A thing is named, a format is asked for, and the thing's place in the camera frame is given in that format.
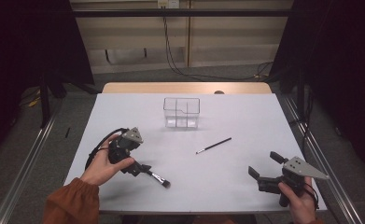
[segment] metal frame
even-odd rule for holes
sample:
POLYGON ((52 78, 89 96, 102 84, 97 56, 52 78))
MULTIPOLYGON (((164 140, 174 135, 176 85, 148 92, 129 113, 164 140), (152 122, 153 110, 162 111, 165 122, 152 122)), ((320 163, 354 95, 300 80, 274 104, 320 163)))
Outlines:
MULTIPOLYGON (((293 118, 299 119, 299 113, 297 111, 298 108, 292 98, 286 97, 285 101, 293 118)), ((299 129, 303 136, 306 127, 307 124, 305 122, 299 122, 299 129)), ((358 215, 357 209, 355 208, 350 197, 347 195, 346 191, 339 182, 339 179, 336 177, 336 174, 331 169, 330 164, 325 158, 324 153, 322 152, 318 142, 316 141, 310 130, 307 131, 305 143, 307 144, 314 159, 316 160, 319 169, 330 177, 330 179, 326 182, 328 183, 328 186, 330 187, 330 190, 332 191, 333 196, 339 204, 348 223, 363 223, 358 215)))
POLYGON ((17 177, 15 178, 12 186, 10 187, 9 191, 7 192, 7 196, 2 201, 0 205, 0 224, 6 224, 13 213, 14 207, 16 206, 20 195, 22 194, 22 191, 24 190, 25 184, 28 181, 28 177, 30 176, 30 173, 32 169, 35 166, 36 160, 40 155, 40 152, 42 151, 43 146, 46 143, 46 140, 48 139, 48 136, 51 132, 51 129, 53 127, 54 121, 56 116, 61 110, 61 106, 63 104, 63 100, 58 100, 54 113, 50 117, 49 122, 47 122, 46 126, 42 129, 40 129, 36 140, 31 147, 31 150, 25 159, 24 164, 22 165, 22 168, 20 169, 19 173, 17 174, 17 177))
POLYGON ((293 11, 291 9, 75 9, 73 15, 89 17, 289 17, 313 15, 315 11, 293 11))

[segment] orange sleeve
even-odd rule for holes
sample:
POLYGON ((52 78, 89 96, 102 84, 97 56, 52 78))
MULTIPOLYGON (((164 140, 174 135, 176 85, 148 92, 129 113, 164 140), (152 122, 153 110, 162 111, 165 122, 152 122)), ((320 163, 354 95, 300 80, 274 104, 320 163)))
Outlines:
POLYGON ((98 223, 99 188, 75 178, 47 198, 43 223, 98 223))

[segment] clear plastic container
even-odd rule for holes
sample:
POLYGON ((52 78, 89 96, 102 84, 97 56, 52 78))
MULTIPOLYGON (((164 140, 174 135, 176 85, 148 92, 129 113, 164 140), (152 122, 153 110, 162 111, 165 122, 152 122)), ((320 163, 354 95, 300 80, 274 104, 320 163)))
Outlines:
POLYGON ((199 126, 199 98, 164 98, 165 127, 197 128, 199 126))

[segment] hand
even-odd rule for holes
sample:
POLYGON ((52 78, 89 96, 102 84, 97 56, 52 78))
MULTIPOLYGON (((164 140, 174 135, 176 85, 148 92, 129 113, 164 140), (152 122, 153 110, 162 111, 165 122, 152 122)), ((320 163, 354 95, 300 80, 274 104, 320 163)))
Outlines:
POLYGON ((95 154, 90 166, 80 178, 82 181, 96 186, 103 185, 119 170, 127 168, 134 163, 133 158, 126 158, 116 164, 110 163, 108 159, 109 142, 116 139, 117 137, 118 135, 114 134, 104 141, 104 143, 101 145, 103 149, 100 149, 97 154, 95 154))
MULTIPOLYGON (((311 177, 305 177, 306 184, 312 186, 311 177)), ((279 183, 278 187, 289 198, 289 211, 292 215, 293 222, 299 224, 307 224, 316 220, 316 210, 313 198, 304 192, 301 197, 298 197, 295 192, 285 183, 279 183)), ((309 192, 313 190, 304 186, 309 192)))

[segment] white table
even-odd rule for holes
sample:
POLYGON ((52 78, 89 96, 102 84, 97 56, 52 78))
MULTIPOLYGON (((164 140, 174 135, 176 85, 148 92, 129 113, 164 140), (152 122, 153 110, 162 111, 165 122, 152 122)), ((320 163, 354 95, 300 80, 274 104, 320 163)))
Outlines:
MULTIPOLYGON (((258 191, 256 180, 248 174, 252 166, 263 176, 281 175, 282 166, 269 157, 270 151, 302 158, 274 94, 100 94, 65 183, 81 176, 88 154, 104 136, 134 126, 144 144, 132 156, 151 165, 151 171, 169 180, 171 187, 165 189, 146 174, 117 174, 100 188, 101 211, 238 214, 286 210, 278 204, 279 195, 258 191), (199 128, 165 128, 164 97, 200 98, 199 128), (232 140, 195 154, 228 137, 232 140)), ((321 196, 319 209, 326 209, 321 196)))

